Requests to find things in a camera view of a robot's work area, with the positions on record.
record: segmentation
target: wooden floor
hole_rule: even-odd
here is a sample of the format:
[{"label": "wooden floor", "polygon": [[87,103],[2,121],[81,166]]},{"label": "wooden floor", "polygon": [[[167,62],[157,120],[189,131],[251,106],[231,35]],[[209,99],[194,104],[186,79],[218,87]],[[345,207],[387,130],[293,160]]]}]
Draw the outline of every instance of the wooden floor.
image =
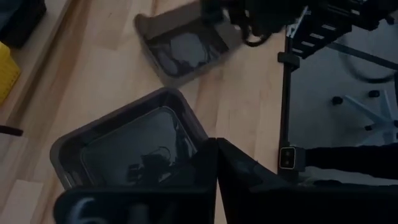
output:
[{"label": "wooden floor", "polygon": [[[189,0],[73,0],[31,97],[19,114],[21,138],[0,136],[0,223],[53,223],[63,188],[53,171],[53,142],[161,87],[132,26]],[[276,171],[284,34],[242,47],[224,65],[180,90],[209,136],[221,136]],[[216,223],[225,223],[218,199]]]}]

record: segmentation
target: gray carpet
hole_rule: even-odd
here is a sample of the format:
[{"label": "gray carpet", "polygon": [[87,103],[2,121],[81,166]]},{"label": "gray carpet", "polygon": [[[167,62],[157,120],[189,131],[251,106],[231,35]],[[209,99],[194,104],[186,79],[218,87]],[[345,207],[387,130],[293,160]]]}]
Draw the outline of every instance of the gray carpet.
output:
[{"label": "gray carpet", "polygon": [[[389,26],[384,21],[375,31],[354,28],[346,35],[348,46],[398,63],[398,25]],[[360,71],[370,77],[380,77],[392,70],[371,62],[352,58]],[[369,90],[387,90],[391,108],[397,115],[398,107],[394,84],[361,83],[344,70],[338,52],[324,48],[306,60],[292,74],[290,97],[289,140],[304,147],[354,146],[369,133],[363,127],[371,124],[349,105],[332,106],[333,96],[351,95],[370,108],[378,110],[378,100],[367,97]],[[376,138],[374,144],[381,144]],[[307,169],[305,175],[317,179],[336,179],[357,184],[398,184],[398,180],[375,179],[368,175],[338,172],[337,170]]]}]

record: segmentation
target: yellow object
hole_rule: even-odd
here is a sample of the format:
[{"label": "yellow object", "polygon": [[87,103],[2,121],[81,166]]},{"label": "yellow object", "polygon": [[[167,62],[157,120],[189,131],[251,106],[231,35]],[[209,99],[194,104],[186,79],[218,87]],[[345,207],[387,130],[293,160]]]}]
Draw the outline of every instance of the yellow object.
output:
[{"label": "yellow object", "polygon": [[11,58],[10,48],[0,42],[0,105],[7,98],[20,74],[20,69]]}]

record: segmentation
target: chair caster wheel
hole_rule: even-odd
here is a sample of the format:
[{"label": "chair caster wheel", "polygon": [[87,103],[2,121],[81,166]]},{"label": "chair caster wheel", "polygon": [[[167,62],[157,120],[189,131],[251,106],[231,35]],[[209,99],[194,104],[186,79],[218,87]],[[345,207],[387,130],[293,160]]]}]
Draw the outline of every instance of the chair caster wheel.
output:
[{"label": "chair caster wheel", "polygon": [[368,93],[368,97],[370,98],[377,98],[380,96],[380,91],[379,90],[371,90]]},{"label": "chair caster wheel", "polygon": [[333,104],[333,106],[340,105],[343,103],[343,99],[339,96],[335,96],[331,99],[331,103]]}]

